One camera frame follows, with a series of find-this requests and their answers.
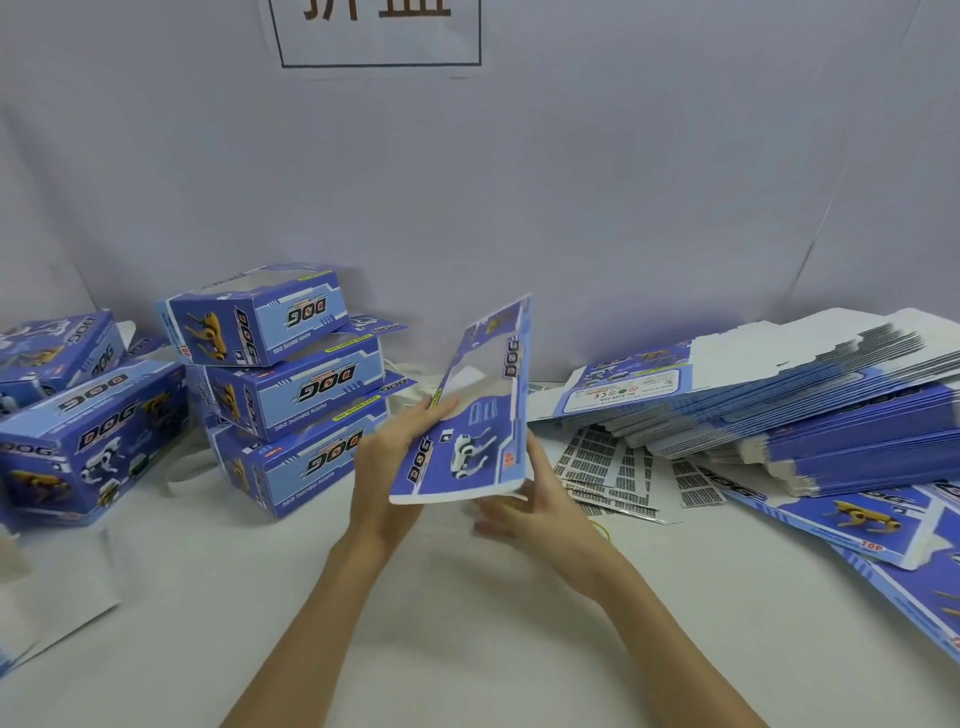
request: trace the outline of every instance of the white backdrop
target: white backdrop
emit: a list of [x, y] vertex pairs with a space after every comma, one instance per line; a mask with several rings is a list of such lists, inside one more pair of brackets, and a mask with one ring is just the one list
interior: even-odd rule
[[488, 0], [488, 73], [459, 81], [283, 78], [254, 0], [8, 0], [0, 43], [97, 304], [153, 324], [155, 298], [329, 261], [432, 358], [529, 290], [534, 371], [565, 376], [785, 303], [915, 9]]
[[86, 313], [93, 301], [0, 124], [0, 330]]
[[925, 0], [795, 290], [960, 321], [960, 3]]

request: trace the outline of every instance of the framed sign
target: framed sign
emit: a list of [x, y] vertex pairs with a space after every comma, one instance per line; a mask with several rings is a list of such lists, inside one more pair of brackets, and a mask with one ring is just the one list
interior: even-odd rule
[[482, 0], [260, 0], [280, 69], [313, 78], [464, 75], [483, 65]]

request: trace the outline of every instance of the finger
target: finger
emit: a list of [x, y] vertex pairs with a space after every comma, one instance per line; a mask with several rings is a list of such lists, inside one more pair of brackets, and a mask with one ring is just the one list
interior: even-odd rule
[[514, 534], [519, 534], [526, 525], [525, 519], [531, 510], [531, 504], [525, 500], [509, 496], [491, 496], [476, 500], [480, 512], [488, 521], [509, 528]]
[[448, 397], [446, 400], [442, 400], [440, 403], [438, 403], [437, 406], [431, 407], [430, 409], [422, 412], [418, 412], [415, 420], [416, 426], [419, 430], [417, 434], [426, 432], [428, 429], [430, 429], [430, 427], [438, 423], [453, 410], [455, 410], [458, 404], [460, 404], [460, 398]]
[[493, 521], [478, 521], [473, 525], [473, 533], [494, 539], [512, 539], [514, 532], [507, 526]]
[[534, 479], [538, 483], [553, 483], [556, 481], [553, 467], [550, 465], [550, 460], [546, 456], [543, 445], [529, 429], [527, 430], [527, 455], [530, 457], [530, 467], [534, 470]]
[[527, 500], [531, 500], [534, 496], [534, 481], [527, 478], [523, 481], [523, 485], [517, 488], [516, 491]]
[[396, 416], [396, 420], [401, 422], [409, 422], [417, 418], [420, 412], [425, 412], [430, 407], [430, 401], [432, 398], [430, 395], [424, 395], [419, 402], [416, 404], [411, 404], [409, 407], [404, 409]]

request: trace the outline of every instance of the yellow robot dog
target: yellow robot dog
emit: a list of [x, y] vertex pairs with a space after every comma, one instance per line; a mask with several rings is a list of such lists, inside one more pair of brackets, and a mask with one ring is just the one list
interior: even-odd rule
[[237, 405], [237, 393], [234, 391], [232, 384], [224, 384], [223, 386], [214, 385], [213, 394], [216, 396], [217, 401], [227, 408], [227, 411], [232, 419], [240, 419], [240, 407]]
[[100, 494], [97, 496], [97, 505], [102, 508], [106, 508], [109, 505], [117, 500], [117, 496], [120, 495], [120, 481], [117, 479], [111, 480], [107, 485], [100, 489]]
[[250, 492], [250, 482], [247, 480], [247, 471], [243, 467], [243, 463], [240, 460], [234, 460], [232, 462], [233, 471], [236, 473], [237, 478], [240, 480], [240, 487], [243, 489], [244, 493]]
[[63, 351], [63, 347], [54, 347], [53, 349], [44, 349], [42, 352], [23, 352], [13, 358], [15, 367], [42, 367], [46, 366], [54, 359], [57, 354]]
[[141, 406], [150, 415], [153, 420], [160, 420], [163, 418], [164, 411], [163, 405], [167, 400], [170, 399], [169, 392], [160, 392], [156, 397], [150, 398], [145, 401]]
[[903, 526], [902, 523], [892, 516], [887, 516], [885, 513], [878, 513], [877, 511], [871, 511], [867, 508], [854, 505], [853, 503], [847, 503], [844, 500], [835, 500], [833, 505], [836, 506], [836, 513], [825, 513], [825, 516], [836, 516], [838, 514], [843, 514], [844, 516], [850, 517], [849, 521], [840, 524], [841, 528], [846, 528], [847, 526], [851, 525], [863, 525], [867, 521], [873, 521], [876, 523], [882, 523], [883, 528], [868, 528], [867, 530], [871, 533], [894, 533], [895, 531], [899, 531]]
[[11, 471], [11, 477], [36, 493], [36, 503], [40, 504], [49, 497], [62, 500], [70, 495], [70, 484], [55, 475]]
[[204, 344], [201, 344], [200, 348], [204, 350], [204, 353], [217, 361], [224, 361], [227, 358], [227, 342], [224, 341], [224, 334], [220, 329], [220, 319], [217, 318], [217, 314], [207, 313], [202, 319], [198, 319], [192, 313], [187, 315], [198, 324], [203, 325], [199, 331], [191, 327], [184, 328], [204, 344], [210, 346], [210, 349], [208, 349]]

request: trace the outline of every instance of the stacked boxes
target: stacked boxes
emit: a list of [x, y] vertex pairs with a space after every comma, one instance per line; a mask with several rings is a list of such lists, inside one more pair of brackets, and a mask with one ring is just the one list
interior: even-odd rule
[[124, 354], [113, 314], [28, 321], [0, 334], [0, 417], [82, 384]]
[[30, 522], [86, 525], [131, 488], [188, 420], [181, 364], [139, 361], [0, 421], [0, 472]]
[[379, 337], [405, 327], [348, 316], [325, 265], [263, 266], [157, 307], [225, 474], [277, 516], [347, 474], [387, 393], [415, 383], [385, 378]]
[[387, 419], [387, 397], [414, 384], [390, 372], [343, 411], [275, 442], [220, 425], [208, 432], [210, 445], [233, 486], [283, 517], [353, 470], [353, 451]]
[[379, 337], [404, 328], [351, 316], [339, 330], [273, 367], [202, 367], [204, 389], [222, 418], [274, 441], [383, 384]]

